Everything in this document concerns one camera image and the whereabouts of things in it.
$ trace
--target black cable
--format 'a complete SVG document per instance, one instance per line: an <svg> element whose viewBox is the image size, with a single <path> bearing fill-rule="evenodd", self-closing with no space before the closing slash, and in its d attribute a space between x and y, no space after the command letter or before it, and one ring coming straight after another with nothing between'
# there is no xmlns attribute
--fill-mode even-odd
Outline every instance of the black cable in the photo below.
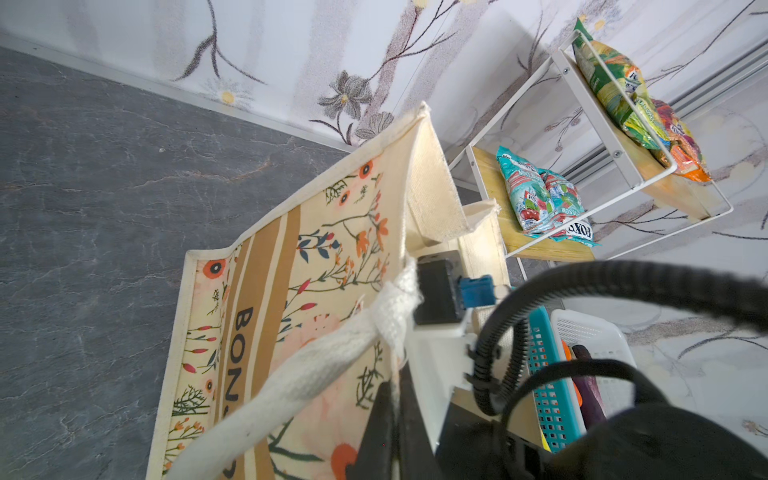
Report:
<svg viewBox="0 0 768 480"><path fill-rule="evenodd" d="M573 263L548 270L510 293L482 328L474 351L475 401L486 415L499 414L512 397L528 356L528 314L542 303L572 296L641 300L714 316L768 331L768 289L752 280L687 266L648 262ZM493 386L493 352L504 333L515 329L507 372Z"/></svg>
<svg viewBox="0 0 768 480"><path fill-rule="evenodd" d="M634 404L663 403L669 405L667 397L658 389L640 370L627 363L611 359L571 360L570 362L558 362L546 366L528 378L519 389L515 390L509 402L504 407L500 423L494 425L495 445L498 454L502 457L505 468L510 478L515 477L517 471L515 459L507 448L507 425L515 407L523 398L538 387L555 380L573 376L603 376L613 379L623 379L632 382L635 386Z"/></svg>

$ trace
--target snack bag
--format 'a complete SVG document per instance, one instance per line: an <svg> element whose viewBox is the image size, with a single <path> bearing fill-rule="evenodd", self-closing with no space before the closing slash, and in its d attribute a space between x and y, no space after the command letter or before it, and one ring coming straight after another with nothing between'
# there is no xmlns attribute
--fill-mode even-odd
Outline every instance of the snack bag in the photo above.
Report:
<svg viewBox="0 0 768 480"><path fill-rule="evenodd" d="M640 69L629 58L618 51L604 43L593 40L587 29L584 28L581 20L576 21L574 30L584 33L584 36L605 62L605 66L616 77L619 85L627 93L627 96L634 101L637 109L666 146L669 141L667 131L648 94L648 89L645 86L645 80L640 73ZM611 77L600 66L587 43L581 37L578 37L574 40L573 48L579 70L581 70L594 94L598 96L598 100L614 124L638 145L658 150L659 147L656 145L653 137L651 137L641 120L632 111L627 101L624 100L624 97L621 96L621 91L616 88L616 85L611 81Z"/></svg>
<svg viewBox="0 0 768 480"><path fill-rule="evenodd" d="M502 169L509 202L523 233L534 236L549 231L554 205L536 166L504 147L498 148L496 160Z"/></svg>
<svg viewBox="0 0 768 480"><path fill-rule="evenodd" d="M539 168L538 173L541 175L541 179L544 181L544 185L547 187L547 192L549 192L549 197L554 205L552 228L557 228L584 213L581 198L578 196L576 187L571 182L565 180L561 175L544 168ZM556 242L576 240L589 247L598 245L598 243L592 241L592 226L587 219L571 224L568 228L557 232L550 238Z"/></svg>
<svg viewBox="0 0 768 480"><path fill-rule="evenodd" d="M667 136L670 139L670 146L667 148L677 162L677 170L674 173L695 182L712 180L705 170L706 165L701 155L701 149L696 144L693 134L688 130L688 126L677 117L672 107L661 100L654 99L654 106L659 112L659 118L664 124L664 128L667 129ZM669 167L670 163L663 151L651 150L650 152L662 165Z"/></svg>

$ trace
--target brown stripe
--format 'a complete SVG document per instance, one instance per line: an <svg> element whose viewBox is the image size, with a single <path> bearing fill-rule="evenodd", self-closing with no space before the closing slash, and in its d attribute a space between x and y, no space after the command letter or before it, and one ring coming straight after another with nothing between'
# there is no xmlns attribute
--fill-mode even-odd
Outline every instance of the brown stripe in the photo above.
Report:
<svg viewBox="0 0 768 480"><path fill-rule="evenodd" d="M269 273L271 255L277 234L280 230L280 218L276 218L264 228L253 235L253 246L250 250L248 264L244 268L243 282L240 285L240 295L235 306L233 328L227 338L224 339L222 352L221 372L223 381L219 383L219 400L223 403L223 417L240 408L245 402L245 378L247 376L248 357L250 346L253 342L253 334L256 330L257 317L261 308L262 293L266 286L266 277ZM243 456L237 457L230 468L229 475L220 475L219 478L230 480L245 479L245 461Z"/></svg>
<svg viewBox="0 0 768 480"><path fill-rule="evenodd" d="M266 382L270 374L270 364L277 341L277 332L280 330L280 321L283 319L288 287L290 286L290 274L293 269L293 259L296 258L296 238L299 237L301 223L301 206L288 212L286 234L283 238L283 248L280 250L280 260L277 263L275 280L272 284L270 301L267 304L264 326L259 338L259 349L256 353L256 366L253 369L253 397ZM264 439L255 447L256 453L256 478L258 480L274 480L275 473L270 458L270 449Z"/></svg>
<svg viewBox="0 0 768 480"><path fill-rule="evenodd" d="M243 241L242 247L240 248L240 252L237 254L237 259L239 260L239 262L235 263L235 273L232 276L232 282L230 282L229 287L227 287L227 289L230 292L230 295L227 297L227 303L224 305L224 314L221 317L222 320L221 320L220 336L222 337L222 340L221 340L221 352L219 355L220 359L224 355L224 350L225 350L224 346L226 345L225 342L227 340L224 337L225 336L228 337L230 312L232 312L235 296L237 296L235 295L234 292L235 290L237 290L237 285L240 282L240 277L243 275L243 265L245 264L245 253L248 251L248 246L250 245L251 240L252 240L252 237L248 237ZM217 377L218 377L217 383L216 383L217 386L223 385L223 381L225 377L223 371L224 369L222 369L221 364L219 364L219 371L217 372ZM220 398L219 398L220 394L221 394L221 388L217 388L216 397L217 397L217 400L219 401L220 401ZM220 420L219 408L217 404L216 407L214 408L214 425L216 425L219 422L219 420Z"/></svg>

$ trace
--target marble-pattern floor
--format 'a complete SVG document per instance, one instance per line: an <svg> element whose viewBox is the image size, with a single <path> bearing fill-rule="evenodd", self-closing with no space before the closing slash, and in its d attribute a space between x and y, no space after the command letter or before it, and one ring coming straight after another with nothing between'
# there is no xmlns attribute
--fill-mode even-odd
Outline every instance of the marble-pattern floor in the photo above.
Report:
<svg viewBox="0 0 768 480"><path fill-rule="evenodd" d="M0 470L143 478L184 252L345 154L0 49Z"/></svg>

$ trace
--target shelf rack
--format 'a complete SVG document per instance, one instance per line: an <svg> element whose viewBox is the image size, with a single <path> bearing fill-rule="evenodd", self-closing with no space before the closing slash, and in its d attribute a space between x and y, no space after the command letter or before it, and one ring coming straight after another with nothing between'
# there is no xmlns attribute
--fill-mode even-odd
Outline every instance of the shelf rack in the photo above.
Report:
<svg viewBox="0 0 768 480"><path fill-rule="evenodd" d="M571 34L571 36L554 51L552 56L545 60L541 67L538 68L522 87L512 95L504 107L502 107L482 130L472 138L467 147L456 157L456 159L449 164L449 169L452 170L459 164L459 162L468 161L481 197L483 199L495 198L502 206L502 212L499 215L499 223L502 227L502 236L504 237L504 243L506 245L506 257L525 257L539 260L571 262L594 260L594 254L588 247L573 241L554 242L549 237L568 228L572 223L583 220L638 191L643 191L664 204L677 208L686 213L688 217L695 220L695 222L666 233L663 236L654 238L651 241L642 243L641 245L628 248L609 257L609 259L620 257L626 253L651 245L652 243L662 241L665 238L677 235L678 233L697 227L703 223L710 222L732 212L733 205L728 201L714 180L707 184L696 184L682 177L671 176L677 169L676 162L671 162L669 167L664 168L650 155L648 150L637 146L626 134L624 134L624 132L613 125L613 122L608 117L603 107L598 103L597 98L592 93L589 85L584 80L584 77L581 76L578 66L565 53L566 49L570 48L573 41L579 36L581 36L582 40L589 47L592 55L596 57L601 68L607 72L611 81L618 88L619 92L621 92L624 100L630 105L638 118L640 118L654 141L661 146L661 150L667 158L673 158L669 150L661 142L661 139L656 135L654 129L647 123L644 116L634 105L634 102L624 92L624 89L607 68L605 62L600 58L600 55L594 50L592 44L586 39L582 32L574 31L573 34ZM475 145L512 108L512 106L515 105L528 89L545 75L552 65L560 71L565 80L565 84L571 89L579 105L584 109L584 114L587 115L592 127L607 148L607 151L611 152L612 163L619 172L621 172L621 176L627 182L629 188L597 207L586 211L584 214L574 218L561 227L553 229L545 235L541 235L539 238L532 239L522 234L521 228L511 210L506 189L504 187L504 178L502 177L501 171L498 169L498 164L496 164L495 155L482 151Z"/></svg>

